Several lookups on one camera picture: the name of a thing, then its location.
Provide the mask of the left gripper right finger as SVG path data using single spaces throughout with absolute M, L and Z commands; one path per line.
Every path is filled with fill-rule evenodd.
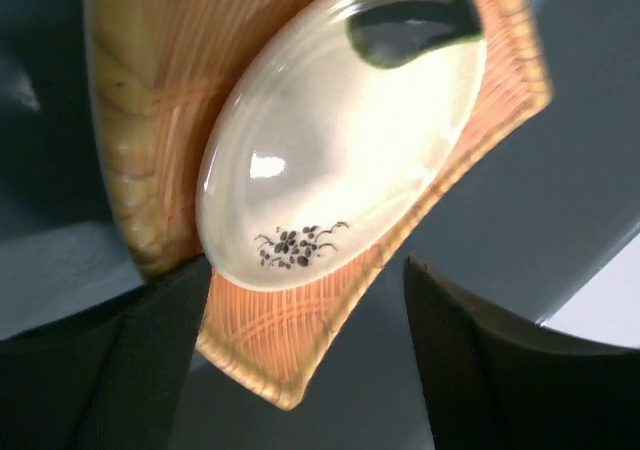
M 638 448 L 638 350 L 542 327 L 419 258 L 403 283 L 436 448 Z

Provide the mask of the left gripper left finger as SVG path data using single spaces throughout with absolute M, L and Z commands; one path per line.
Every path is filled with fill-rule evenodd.
M 2 448 L 166 448 L 211 276 L 199 255 L 2 341 Z

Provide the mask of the cream ceramic plate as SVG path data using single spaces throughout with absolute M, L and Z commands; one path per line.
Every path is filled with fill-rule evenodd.
M 196 219 L 241 287 L 305 285 L 390 230 L 458 143 L 488 66 L 475 0 L 314 0 L 260 51 L 209 138 Z

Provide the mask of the woven bamboo fan-shaped basket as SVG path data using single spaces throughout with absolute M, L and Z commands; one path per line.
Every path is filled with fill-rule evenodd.
M 139 271 L 201 250 L 196 177 L 214 121 L 261 47 L 312 0 L 83 0 L 91 107 L 110 205 Z M 431 208 L 552 97 L 528 0 L 476 0 L 488 67 L 473 115 L 435 182 L 354 261 L 260 294 L 214 270 L 198 352 L 275 406 L 297 406 L 375 277 Z

